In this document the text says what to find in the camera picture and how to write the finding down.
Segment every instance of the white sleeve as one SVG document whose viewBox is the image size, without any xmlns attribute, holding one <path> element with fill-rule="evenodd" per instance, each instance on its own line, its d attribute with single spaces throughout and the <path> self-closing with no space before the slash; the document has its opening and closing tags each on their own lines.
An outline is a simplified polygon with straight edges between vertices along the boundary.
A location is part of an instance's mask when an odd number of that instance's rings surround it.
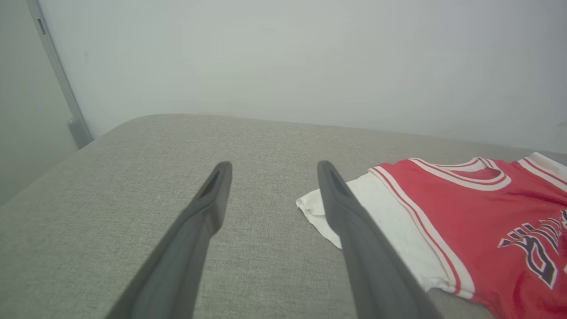
<svg viewBox="0 0 567 319">
<path fill-rule="evenodd" d="M 447 290 L 448 277 L 433 249 L 423 238 L 409 212 L 372 173 L 346 183 L 386 236 L 394 250 L 425 290 Z M 321 192 L 315 190 L 296 201 L 307 220 L 335 246 L 340 237 L 327 224 Z"/>
</svg>

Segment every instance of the white wall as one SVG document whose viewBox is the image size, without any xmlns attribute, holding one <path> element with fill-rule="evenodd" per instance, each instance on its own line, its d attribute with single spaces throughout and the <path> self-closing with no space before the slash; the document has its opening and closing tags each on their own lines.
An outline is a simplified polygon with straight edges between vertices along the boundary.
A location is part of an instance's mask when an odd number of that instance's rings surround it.
<svg viewBox="0 0 567 319">
<path fill-rule="evenodd" d="M 0 1 L 0 205 L 77 150 L 26 0 Z"/>
<path fill-rule="evenodd" d="M 565 0 L 40 0 L 93 135 L 168 112 L 567 152 Z"/>
</svg>

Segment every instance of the gray mattress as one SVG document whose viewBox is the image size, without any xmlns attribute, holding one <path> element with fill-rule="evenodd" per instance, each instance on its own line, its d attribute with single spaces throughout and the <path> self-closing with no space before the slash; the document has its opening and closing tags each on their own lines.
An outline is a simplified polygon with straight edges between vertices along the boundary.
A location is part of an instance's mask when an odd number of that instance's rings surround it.
<svg viewBox="0 0 567 319">
<path fill-rule="evenodd" d="M 194 318 L 355 318 L 342 252 L 295 206 L 318 188 L 318 161 L 351 180 L 407 157 L 451 164 L 529 154 L 362 129 L 141 117 L 0 208 L 0 317 L 103 318 L 215 164 L 228 160 L 225 223 L 209 246 Z M 430 295 L 447 318 L 491 318 L 479 305 Z"/>
</svg>

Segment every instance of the red shirt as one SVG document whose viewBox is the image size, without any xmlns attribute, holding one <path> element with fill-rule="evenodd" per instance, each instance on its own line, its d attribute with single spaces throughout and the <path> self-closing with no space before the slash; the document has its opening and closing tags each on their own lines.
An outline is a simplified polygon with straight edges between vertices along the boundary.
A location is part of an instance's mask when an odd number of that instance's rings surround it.
<svg viewBox="0 0 567 319">
<path fill-rule="evenodd" d="M 534 153 L 373 172 L 412 214 L 451 292 L 497 318 L 567 318 L 567 167 Z"/>
</svg>

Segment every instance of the gray vertical strip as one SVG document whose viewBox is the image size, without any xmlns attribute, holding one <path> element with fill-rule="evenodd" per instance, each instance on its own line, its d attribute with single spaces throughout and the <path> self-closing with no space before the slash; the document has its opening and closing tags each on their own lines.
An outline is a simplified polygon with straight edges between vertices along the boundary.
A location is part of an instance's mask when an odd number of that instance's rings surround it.
<svg viewBox="0 0 567 319">
<path fill-rule="evenodd" d="M 81 114 L 81 110 L 77 105 L 73 91 L 71 91 L 69 81 L 67 81 L 67 76 L 65 76 L 63 66 L 61 66 L 59 56 L 57 55 L 57 51 L 55 50 L 55 46 L 53 45 L 51 35 L 49 34 L 49 28 L 45 23 L 43 14 L 41 14 L 41 9 L 39 8 L 37 0 L 28 0 L 28 7 L 30 13 L 32 14 L 33 21 L 35 22 L 37 32 L 39 33 L 39 36 L 41 38 L 41 42 L 43 43 L 45 53 L 47 53 L 47 57 L 51 62 L 51 66 L 53 67 L 53 71 L 55 71 L 57 82 L 59 82 L 63 96 L 67 101 L 67 106 L 69 106 L 69 110 L 73 115 L 73 118 L 69 120 L 67 125 L 69 126 L 69 130 L 71 131 L 71 134 L 75 139 L 75 143 L 77 143 L 77 147 L 81 149 L 88 143 L 92 142 L 91 134 L 89 133 L 87 126 L 84 123 L 83 115 Z"/>
</svg>

